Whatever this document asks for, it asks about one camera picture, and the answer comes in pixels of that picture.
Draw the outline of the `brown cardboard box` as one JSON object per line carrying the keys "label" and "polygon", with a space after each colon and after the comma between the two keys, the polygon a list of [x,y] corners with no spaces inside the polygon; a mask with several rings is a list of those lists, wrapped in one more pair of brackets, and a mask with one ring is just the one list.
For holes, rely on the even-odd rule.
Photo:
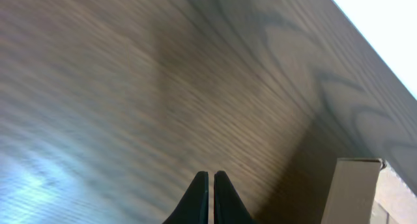
{"label": "brown cardboard box", "polygon": [[384,160],[340,158],[321,224],[416,224],[416,196]]}

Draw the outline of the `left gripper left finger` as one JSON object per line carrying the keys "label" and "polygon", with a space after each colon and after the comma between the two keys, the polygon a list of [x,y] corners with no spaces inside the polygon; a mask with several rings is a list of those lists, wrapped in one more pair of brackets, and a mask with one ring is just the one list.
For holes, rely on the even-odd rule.
{"label": "left gripper left finger", "polygon": [[163,224],[207,224],[208,218],[209,174],[200,171]]}

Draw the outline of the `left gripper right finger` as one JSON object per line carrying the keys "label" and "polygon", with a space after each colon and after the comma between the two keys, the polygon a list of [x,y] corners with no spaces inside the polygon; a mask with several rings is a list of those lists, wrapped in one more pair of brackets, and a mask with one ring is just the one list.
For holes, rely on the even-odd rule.
{"label": "left gripper right finger", "polygon": [[214,223],[255,224],[225,171],[214,175]]}

